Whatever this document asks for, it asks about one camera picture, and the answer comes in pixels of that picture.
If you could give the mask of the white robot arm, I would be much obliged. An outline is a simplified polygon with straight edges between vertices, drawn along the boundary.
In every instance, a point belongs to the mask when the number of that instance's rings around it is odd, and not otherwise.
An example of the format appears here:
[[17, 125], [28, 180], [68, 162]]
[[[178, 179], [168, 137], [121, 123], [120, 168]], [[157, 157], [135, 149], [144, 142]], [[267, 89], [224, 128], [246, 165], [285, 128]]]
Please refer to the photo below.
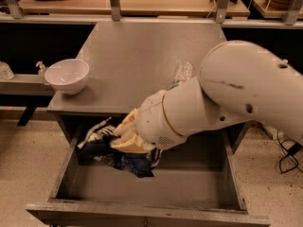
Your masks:
[[190, 135], [255, 120], [303, 144], [303, 75], [257, 44], [229, 41], [204, 57], [199, 75], [147, 97], [114, 132], [122, 152], [167, 150]]

